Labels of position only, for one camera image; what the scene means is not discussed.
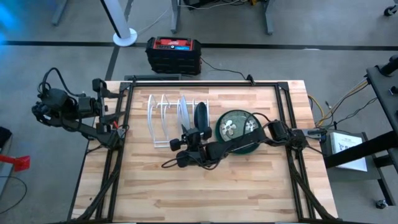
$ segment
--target yellow wire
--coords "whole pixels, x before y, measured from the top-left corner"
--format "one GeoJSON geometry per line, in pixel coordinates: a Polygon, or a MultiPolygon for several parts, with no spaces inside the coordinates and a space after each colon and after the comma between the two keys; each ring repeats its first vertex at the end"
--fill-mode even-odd
{"type": "MultiPolygon", "coordinates": [[[[359,84],[355,89],[351,90],[350,92],[348,92],[344,97],[352,94],[352,93],[356,93],[356,91],[364,86],[366,86],[368,84],[368,81],[364,81],[362,84],[359,84]]],[[[318,121],[318,123],[316,124],[316,126],[321,126],[323,124],[323,122],[325,121],[325,118],[335,109],[335,107],[338,105],[339,102],[337,102],[331,109],[330,111],[322,116],[322,118],[318,121]]]]}
{"type": "Polygon", "coordinates": [[[321,105],[318,103],[318,101],[313,96],[308,94],[308,97],[311,98],[311,100],[313,100],[315,102],[315,104],[317,105],[317,107],[321,111],[321,116],[323,117],[324,114],[323,114],[323,109],[322,109],[321,105]]]}

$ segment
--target gray floor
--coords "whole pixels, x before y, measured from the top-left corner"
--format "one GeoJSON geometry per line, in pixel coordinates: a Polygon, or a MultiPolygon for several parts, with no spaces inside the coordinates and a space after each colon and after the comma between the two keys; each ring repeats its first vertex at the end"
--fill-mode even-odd
{"type": "MultiPolygon", "coordinates": [[[[163,13],[169,0],[135,0],[129,23],[137,30],[148,26],[163,13]]],[[[18,18],[20,27],[0,26],[6,40],[51,40],[109,42],[113,30],[99,1],[72,1],[59,27],[50,23],[52,1],[3,1],[18,18]],[[29,6],[23,12],[22,6],[29,6]]],[[[127,1],[120,1],[123,7],[127,1]]],[[[208,11],[182,9],[179,36],[202,42],[257,44],[398,45],[398,16],[382,17],[392,1],[382,0],[280,0],[274,4],[275,33],[264,35],[261,10],[256,6],[220,8],[208,11]]],[[[171,35],[170,17],[165,16],[146,32],[149,37],[171,35]]],[[[28,185],[26,198],[9,212],[0,215],[1,223],[48,223],[64,220],[72,201],[86,141],[76,133],[46,127],[36,122],[30,107],[37,101],[37,84],[50,67],[58,67],[71,91],[92,94],[91,80],[104,78],[112,47],[31,47],[0,45],[0,126],[14,133],[11,156],[31,156],[31,168],[13,175],[28,185]]],[[[398,52],[348,50],[253,50],[203,49],[202,56],[219,68],[252,74],[256,80],[305,80],[307,91],[324,106],[334,103],[344,92],[362,80],[367,67],[384,63],[398,52]]],[[[125,75],[153,74],[144,49],[121,49],[112,80],[125,75]]],[[[192,79],[239,80],[238,75],[217,72],[203,65],[202,74],[192,79]]],[[[59,81],[50,77],[51,84],[59,81]]],[[[336,113],[344,118],[374,97],[371,88],[348,99],[336,113]]],[[[315,119],[319,112],[314,109],[315,119]]],[[[369,138],[390,130],[378,102],[368,106],[340,129],[365,131],[369,138]]],[[[396,171],[384,173],[398,198],[396,171]]],[[[331,183],[339,217],[344,220],[396,223],[398,208],[374,208],[382,198],[376,181],[331,183]]],[[[12,205],[23,193],[19,183],[9,181],[0,198],[0,211],[12,205]]]]}

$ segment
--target floor stripe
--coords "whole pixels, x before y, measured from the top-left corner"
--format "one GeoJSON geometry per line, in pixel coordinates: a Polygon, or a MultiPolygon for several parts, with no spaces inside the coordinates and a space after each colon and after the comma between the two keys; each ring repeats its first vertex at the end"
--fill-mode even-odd
{"type": "MultiPolygon", "coordinates": [[[[59,42],[59,41],[5,41],[2,45],[13,46],[66,46],[66,47],[115,47],[113,42],[59,42]]],[[[130,47],[146,47],[138,42],[130,47]]],[[[375,50],[398,51],[398,46],[362,45],[294,45],[294,44],[212,44],[203,43],[202,48],[213,49],[279,49],[279,50],[375,50]]]]}
{"type": "MultiPolygon", "coordinates": [[[[129,20],[132,2],[133,2],[133,0],[128,0],[126,8],[124,9],[124,18],[126,19],[126,21],[129,20]]],[[[105,81],[112,80],[113,71],[114,71],[114,67],[116,66],[116,61],[118,59],[119,51],[120,51],[119,46],[115,46],[113,48],[111,60],[109,61],[108,69],[106,70],[105,81]]]]}
{"type": "Polygon", "coordinates": [[[109,61],[108,69],[106,70],[105,81],[110,81],[112,79],[113,70],[119,55],[119,50],[120,47],[115,47],[113,49],[111,60],[109,61]]]}
{"type": "Polygon", "coordinates": [[[69,41],[14,41],[9,40],[0,45],[10,46],[54,46],[54,47],[115,47],[113,42],[69,42],[69,41]]]}

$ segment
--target wooden tabletop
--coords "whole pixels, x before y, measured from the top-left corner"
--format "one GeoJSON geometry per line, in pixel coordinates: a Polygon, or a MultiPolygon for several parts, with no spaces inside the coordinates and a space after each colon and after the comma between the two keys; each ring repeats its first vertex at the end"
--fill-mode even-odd
{"type": "MultiPolygon", "coordinates": [[[[314,122],[304,81],[288,83],[298,128],[313,128],[314,122]]],[[[118,92],[120,82],[107,84],[109,90],[118,92]]],[[[270,119],[279,119],[275,90],[271,87],[134,88],[129,118],[130,130],[126,134],[114,222],[297,221],[284,147],[261,144],[251,154],[231,154],[213,171],[198,166],[183,169],[177,166],[161,168],[160,166],[174,158],[177,152],[167,148],[154,148],[147,127],[147,101],[150,94],[153,94],[158,102],[162,94],[166,94],[170,102],[177,102],[182,95],[185,95],[187,100],[208,100],[213,130],[217,119],[229,110],[260,112],[270,119]]],[[[105,103],[112,113],[116,107],[116,100],[106,100],[105,103]]],[[[175,114],[175,108],[167,111],[170,139],[180,137],[175,114]]],[[[162,140],[160,109],[154,109],[152,119],[155,134],[162,140]]],[[[266,123],[264,118],[258,119],[262,124],[266,123]]],[[[316,141],[312,140],[309,143],[320,149],[316,141]]],[[[88,148],[92,149],[98,144],[91,142],[88,148]]],[[[337,217],[322,155],[312,150],[304,150],[303,156],[312,192],[328,212],[337,217]]],[[[72,218],[82,214],[98,193],[105,158],[106,149],[87,155],[72,218]]],[[[308,217],[302,191],[300,198],[305,217],[308,217]]],[[[109,193],[105,198],[104,216],[108,211],[108,202],[109,193]]]]}

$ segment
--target battery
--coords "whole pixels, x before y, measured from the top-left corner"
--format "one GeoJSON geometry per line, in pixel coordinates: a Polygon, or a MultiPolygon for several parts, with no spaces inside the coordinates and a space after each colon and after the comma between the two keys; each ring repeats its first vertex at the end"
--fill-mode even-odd
{"type": "Polygon", "coordinates": [[[156,73],[198,75],[201,45],[199,41],[179,37],[152,37],[146,53],[156,73]]]}

